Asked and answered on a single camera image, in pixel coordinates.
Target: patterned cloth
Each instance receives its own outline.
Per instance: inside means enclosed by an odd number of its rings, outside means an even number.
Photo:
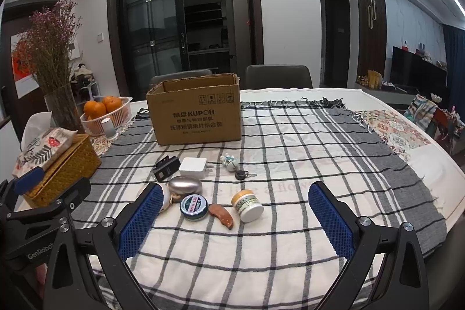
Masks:
[[[214,168],[202,181],[203,195],[225,206],[234,226],[228,230],[212,216],[188,221],[172,205],[126,261],[142,288],[159,309],[313,309],[345,264],[308,205],[313,182],[323,180],[356,215],[376,224],[398,227],[408,220],[424,253],[446,238],[445,220],[423,182],[352,116],[329,102],[247,103],[242,140],[181,146],[159,146],[150,120],[135,121],[101,158],[90,195],[73,212],[76,226],[116,216],[166,155],[206,157]],[[236,180],[219,162],[225,153],[257,176]],[[240,222],[231,206],[245,188],[264,205],[250,223]],[[108,304],[118,308],[98,259],[91,258]],[[375,259],[358,302],[367,298],[381,260]]]
[[[437,104],[421,95],[417,95],[405,111],[404,116],[421,129],[426,130],[434,116],[434,112],[436,112],[436,108],[438,108]]]
[[[401,157],[407,155],[407,150],[430,143],[404,117],[390,110],[362,110],[354,113],[361,116],[364,123]]]

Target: refrigerator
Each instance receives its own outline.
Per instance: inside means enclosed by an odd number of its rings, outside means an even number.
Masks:
[[[240,88],[246,86],[246,68],[252,65],[248,0],[226,0],[226,23],[231,72],[237,73]]]

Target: key fob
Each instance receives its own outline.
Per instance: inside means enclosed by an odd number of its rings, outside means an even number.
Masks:
[[[236,171],[236,173],[234,174],[237,180],[244,180],[245,178],[247,178],[248,175],[249,171],[243,171],[242,169]]]

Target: dried flower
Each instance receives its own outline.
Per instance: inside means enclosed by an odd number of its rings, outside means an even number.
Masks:
[[[81,17],[76,19],[73,0],[57,0],[29,17],[31,28],[22,33],[12,54],[22,72],[29,72],[44,95],[69,83],[69,45],[76,38]]]

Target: sliding glass door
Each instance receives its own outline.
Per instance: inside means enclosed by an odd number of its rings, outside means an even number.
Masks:
[[[183,0],[122,0],[129,92],[145,99],[154,76],[189,70]]]

